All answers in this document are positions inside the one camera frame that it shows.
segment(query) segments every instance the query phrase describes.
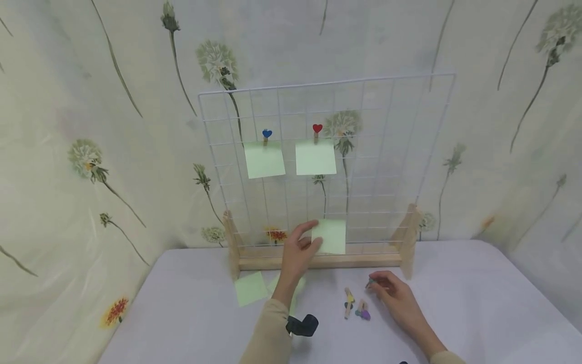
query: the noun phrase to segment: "white table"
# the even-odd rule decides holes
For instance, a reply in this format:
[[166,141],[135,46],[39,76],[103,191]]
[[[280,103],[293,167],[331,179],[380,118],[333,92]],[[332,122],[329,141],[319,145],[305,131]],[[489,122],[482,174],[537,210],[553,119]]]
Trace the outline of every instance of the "white table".
[[[226,249],[165,252],[99,363],[237,363],[264,300],[238,307],[226,257]],[[429,323],[467,363],[582,362],[582,334],[489,244],[420,242],[414,270],[409,284]],[[295,316],[311,313],[320,325],[312,338],[293,339],[291,363],[426,363],[384,307],[364,293],[371,271],[307,273]],[[263,272],[265,283],[276,273]],[[343,318],[344,287],[356,306],[367,299],[371,321],[354,311]]]

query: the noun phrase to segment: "floral fabric backdrop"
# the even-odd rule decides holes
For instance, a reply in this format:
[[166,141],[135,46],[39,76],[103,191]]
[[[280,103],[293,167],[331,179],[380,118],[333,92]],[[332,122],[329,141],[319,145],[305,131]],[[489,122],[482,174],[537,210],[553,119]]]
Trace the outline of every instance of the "floral fabric backdrop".
[[198,93],[431,72],[457,79],[419,239],[494,244],[582,330],[579,0],[5,0],[0,20],[2,362],[96,363],[165,250],[224,244]]

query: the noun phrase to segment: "sticky note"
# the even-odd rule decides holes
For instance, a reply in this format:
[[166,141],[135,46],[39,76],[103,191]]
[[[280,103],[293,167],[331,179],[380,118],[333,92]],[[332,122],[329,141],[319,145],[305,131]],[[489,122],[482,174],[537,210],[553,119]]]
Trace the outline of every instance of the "sticky note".
[[345,254],[346,253],[346,221],[329,220],[322,218],[319,224],[311,229],[311,239],[323,238],[320,253]]
[[236,280],[235,290],[239,307],[266,298],[268,295],[267,286],[265,286],[261,272],[256,272]]
[[249,178],[281,176],[285,174],[285,163],[280,142],[252,142],[244,144],[244,156],[247,160]]
[[335,151],[331,139],[301,140],[295,144],[295,163],[298,176],[336,174]]
[[[269,286],[267,287],[269,289],[269,292],[271,293],[275,292],[275,288],[277,287],[277,283],[279,282],[280,276],[281,273],[278,273],[277,276],[271,281],[271,283],[269,283]],[[299,283],[297,284],[297,288],[295,288],[295,294],[301,292],[304,287],[305,287],[305,277],[301,277]]]

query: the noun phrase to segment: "black object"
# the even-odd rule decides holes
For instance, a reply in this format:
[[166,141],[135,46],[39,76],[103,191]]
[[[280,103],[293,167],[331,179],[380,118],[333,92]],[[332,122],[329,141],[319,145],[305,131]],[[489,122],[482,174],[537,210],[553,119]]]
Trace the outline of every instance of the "black object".
[[293,333],[293,335],[312,337],[319,324],[320,322],[312,314],[305,316],[303,321],[289,316],[285,328],[288,333]]

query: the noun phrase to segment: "wooden base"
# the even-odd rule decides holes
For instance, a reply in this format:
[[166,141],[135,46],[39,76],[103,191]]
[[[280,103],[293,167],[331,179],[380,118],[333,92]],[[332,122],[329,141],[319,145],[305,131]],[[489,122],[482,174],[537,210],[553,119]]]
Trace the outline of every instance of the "wooden base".
[[[418,224],[422,219],[416,205],[410,204],[405,218],[391,237],[396,243],[347,244],[345,255],[317,254],[310,268],[374,268],[401,266],[406,279],[411,279]],[[237,233],[230,211],[223,222],[229,246],[230,273],[238,279],[242,270],[281,269],[282,246],[244,246]]]

